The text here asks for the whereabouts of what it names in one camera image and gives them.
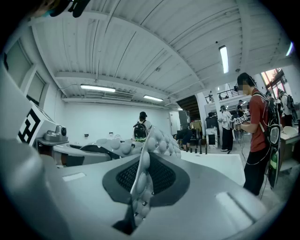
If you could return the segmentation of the black mezzanine railing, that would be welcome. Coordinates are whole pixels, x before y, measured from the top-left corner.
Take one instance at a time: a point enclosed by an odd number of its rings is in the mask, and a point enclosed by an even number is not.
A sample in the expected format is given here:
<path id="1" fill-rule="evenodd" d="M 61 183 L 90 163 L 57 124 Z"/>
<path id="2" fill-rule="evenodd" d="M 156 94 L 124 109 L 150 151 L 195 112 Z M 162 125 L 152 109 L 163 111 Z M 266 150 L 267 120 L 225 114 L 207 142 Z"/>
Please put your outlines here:
<path id="1" fill-rule="evenodd" d="M 226 91 L 217 93 L 217 97 L 220 101 L 224 100 L 224 99 L 232 98 L 235 96 L 239 96 L 239 95 L 240 95 L 240 93 L 238 91 L 236 91 L 235 89 L 230 89 L 230 90 L 226 90 Z M 205 97 L 205 100 L 206 100 L 207 104 L 213 103 L 214 102 L 213 94 L 210 92 L 208 94 L 208 96 Z"/>

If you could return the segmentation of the white ceiling air vent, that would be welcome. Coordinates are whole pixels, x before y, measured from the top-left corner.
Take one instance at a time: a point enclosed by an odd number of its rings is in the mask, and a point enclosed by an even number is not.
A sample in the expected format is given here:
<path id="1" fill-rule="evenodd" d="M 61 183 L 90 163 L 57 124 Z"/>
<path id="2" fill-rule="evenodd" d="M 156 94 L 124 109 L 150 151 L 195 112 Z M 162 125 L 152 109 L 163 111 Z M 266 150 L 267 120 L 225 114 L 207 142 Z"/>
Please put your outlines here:
<path id="1" fill-rule="evenodd" d="M 133 99 L 133 95 L 128 93 L 122 93 L 122 92 L 105 92 L 103 98 L 131 101 Z"/>

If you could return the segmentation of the stack of dark crates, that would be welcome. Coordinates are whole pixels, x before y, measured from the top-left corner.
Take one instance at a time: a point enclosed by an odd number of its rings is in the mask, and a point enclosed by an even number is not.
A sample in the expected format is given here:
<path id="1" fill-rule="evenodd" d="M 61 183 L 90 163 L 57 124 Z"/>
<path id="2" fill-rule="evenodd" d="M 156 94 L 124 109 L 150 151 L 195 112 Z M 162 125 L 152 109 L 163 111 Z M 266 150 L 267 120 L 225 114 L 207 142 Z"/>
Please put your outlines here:
<path id="1" fill-rule="evenodd" d="M 179 111 L 180 127 L 181 129 L 189 128 L 190 126 L 190 114 L 189 111 Z"/>

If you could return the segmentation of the white bathtub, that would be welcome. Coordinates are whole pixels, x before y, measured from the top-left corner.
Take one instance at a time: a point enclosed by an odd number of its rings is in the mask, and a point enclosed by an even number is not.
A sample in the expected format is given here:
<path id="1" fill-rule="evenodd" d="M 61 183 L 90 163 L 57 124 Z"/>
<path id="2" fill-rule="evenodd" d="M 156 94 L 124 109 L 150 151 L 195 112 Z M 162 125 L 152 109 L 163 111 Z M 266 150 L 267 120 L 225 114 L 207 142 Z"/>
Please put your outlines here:
<path id="1" fill-rule="evenodd" d="M 240 186 L 245 184 L 244 166 L 239 154 L 200 154 L 181 151 L 181 158 L 212 168 Z"/>

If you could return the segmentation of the frosted glass window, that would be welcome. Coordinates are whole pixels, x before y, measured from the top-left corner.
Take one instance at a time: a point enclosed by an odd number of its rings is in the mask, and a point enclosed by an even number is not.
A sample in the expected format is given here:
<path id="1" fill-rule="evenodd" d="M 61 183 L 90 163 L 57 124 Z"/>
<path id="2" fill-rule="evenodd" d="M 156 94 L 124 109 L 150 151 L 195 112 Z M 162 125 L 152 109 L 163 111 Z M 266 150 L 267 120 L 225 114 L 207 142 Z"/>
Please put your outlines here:
<path id="1" fill-rule="evenodd" d="M 18 87 L 21 86 L 23 79 L 31 67 L 27 55 L 19 41 L 17 41 L 7 53 L 8 72 Z"/>
<path id="2" fill-rule="evenodd" d="M 44 86 L 45 86 L 45 81 L 39 76 L 38 73 L 35 73 L 30 83 L 27 96 L 30 99 L 33 99 L 34 101 L 39 103 Z"/>

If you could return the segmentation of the dark staircase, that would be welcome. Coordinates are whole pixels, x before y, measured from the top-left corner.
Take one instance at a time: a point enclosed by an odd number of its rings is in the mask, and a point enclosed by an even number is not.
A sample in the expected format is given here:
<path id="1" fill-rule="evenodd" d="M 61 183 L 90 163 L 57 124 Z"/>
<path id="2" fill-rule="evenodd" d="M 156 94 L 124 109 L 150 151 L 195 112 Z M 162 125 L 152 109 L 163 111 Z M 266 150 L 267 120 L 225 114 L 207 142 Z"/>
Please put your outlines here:
<path id="1" fill-rule="evenodd" d="M 179 107 L 185 111 L 189 111 L 190 117 L 194 120 L 200 119 L 200 112 L 197 98 L 195 95 L 177 101 Z"/>

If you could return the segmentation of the black and green backpack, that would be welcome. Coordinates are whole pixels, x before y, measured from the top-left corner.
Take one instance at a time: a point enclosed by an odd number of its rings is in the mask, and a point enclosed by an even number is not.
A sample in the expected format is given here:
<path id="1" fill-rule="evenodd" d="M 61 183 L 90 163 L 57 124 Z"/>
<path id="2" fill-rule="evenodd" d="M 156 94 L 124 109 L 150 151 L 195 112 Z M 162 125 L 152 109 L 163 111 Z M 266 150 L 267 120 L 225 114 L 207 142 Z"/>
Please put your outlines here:
<path id="1" fill-rule="evenodd" d="M 133 130 L 133 139 L 136 142 L 145 142 L 148 137 L 148 129 L 143 123 L 136 123 Z"/>

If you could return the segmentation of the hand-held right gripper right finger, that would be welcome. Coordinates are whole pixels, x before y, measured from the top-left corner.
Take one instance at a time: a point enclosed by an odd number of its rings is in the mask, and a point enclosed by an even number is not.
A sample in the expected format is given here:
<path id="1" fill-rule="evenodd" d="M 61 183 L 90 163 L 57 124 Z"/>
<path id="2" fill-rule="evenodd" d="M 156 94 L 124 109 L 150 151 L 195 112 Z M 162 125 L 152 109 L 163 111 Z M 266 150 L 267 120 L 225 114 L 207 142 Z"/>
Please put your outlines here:
<path id="1" fill-rule="evenodd" d="M 174 182 L 150 200 L 139 240 L 258 240 L 265 206 L 220 172 L 151 153 L 152 163 L 174 172 Z"/>

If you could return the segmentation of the white door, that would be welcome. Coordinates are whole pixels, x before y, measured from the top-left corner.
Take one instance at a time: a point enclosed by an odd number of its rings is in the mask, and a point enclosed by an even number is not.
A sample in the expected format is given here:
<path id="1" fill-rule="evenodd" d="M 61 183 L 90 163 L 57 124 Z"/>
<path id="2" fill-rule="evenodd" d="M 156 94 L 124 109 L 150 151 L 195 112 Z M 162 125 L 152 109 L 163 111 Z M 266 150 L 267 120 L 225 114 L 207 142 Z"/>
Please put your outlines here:
<path id="1" fill-rule="evenodd" d="M 169 112 L 169 119 L 171 125 L 171 134 L 177 134 L 177 131 L 180 130 L 180 119 L 179 112 Z"/>

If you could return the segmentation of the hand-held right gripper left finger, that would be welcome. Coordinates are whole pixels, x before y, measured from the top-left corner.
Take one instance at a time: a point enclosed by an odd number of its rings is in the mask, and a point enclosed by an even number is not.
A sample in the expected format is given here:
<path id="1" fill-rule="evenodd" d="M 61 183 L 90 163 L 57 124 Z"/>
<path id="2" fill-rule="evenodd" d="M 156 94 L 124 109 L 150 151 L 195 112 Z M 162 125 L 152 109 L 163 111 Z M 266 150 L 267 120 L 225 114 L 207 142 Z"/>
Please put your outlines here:
<path id="1" fill-rule="evenodd" d="M 139 157 L 58 168 L 46 156 L 50 240 L 141 240 L 130 193 L 116 181 Z"/>

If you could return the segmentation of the large glass window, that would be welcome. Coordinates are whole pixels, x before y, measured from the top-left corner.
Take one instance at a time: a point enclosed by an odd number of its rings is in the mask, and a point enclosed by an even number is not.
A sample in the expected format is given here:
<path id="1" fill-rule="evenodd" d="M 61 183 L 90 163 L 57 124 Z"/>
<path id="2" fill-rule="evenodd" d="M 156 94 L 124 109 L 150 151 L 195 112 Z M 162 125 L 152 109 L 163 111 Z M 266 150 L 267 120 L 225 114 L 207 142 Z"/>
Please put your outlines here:
<path id="1" fill-rule="evenodd" d="M 278 97 L 280 91 L 286 92 L 286 78 L 282 68 L 265 71 L 261 73 L 266 90 L 270 91 L 274 98 Z"/>

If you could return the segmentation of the black cabinet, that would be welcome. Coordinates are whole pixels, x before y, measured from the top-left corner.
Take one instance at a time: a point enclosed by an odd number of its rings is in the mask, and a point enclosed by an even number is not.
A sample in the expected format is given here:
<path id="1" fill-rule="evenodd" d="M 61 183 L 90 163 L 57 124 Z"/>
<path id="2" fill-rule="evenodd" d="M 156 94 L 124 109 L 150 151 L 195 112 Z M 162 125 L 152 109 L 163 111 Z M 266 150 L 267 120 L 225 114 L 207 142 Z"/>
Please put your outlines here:
<path id="1" fill-rule="evenodd" d="M 219 142 L 219 125 L 218 119 L 216 116 L 206 118 L 206 139 L 208 145 L 212 145 L 215 148 L 218 148 Z"/>

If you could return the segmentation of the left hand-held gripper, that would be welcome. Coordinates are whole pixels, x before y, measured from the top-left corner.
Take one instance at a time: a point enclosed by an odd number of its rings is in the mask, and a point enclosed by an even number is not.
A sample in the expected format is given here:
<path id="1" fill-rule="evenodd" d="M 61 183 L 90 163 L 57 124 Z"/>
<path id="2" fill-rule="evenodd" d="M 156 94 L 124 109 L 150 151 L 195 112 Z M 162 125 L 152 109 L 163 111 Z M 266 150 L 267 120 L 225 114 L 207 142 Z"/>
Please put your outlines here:
<path id="1" fill-rule="evenodd" d="M 111 161 L 109 150 L 99 145 L 67 144 L 67 128 L 57 124 L 33 101 L 18 132 L 17 140 L 41 155 L 51 156 L 59 167 L 90 165 Z"/>

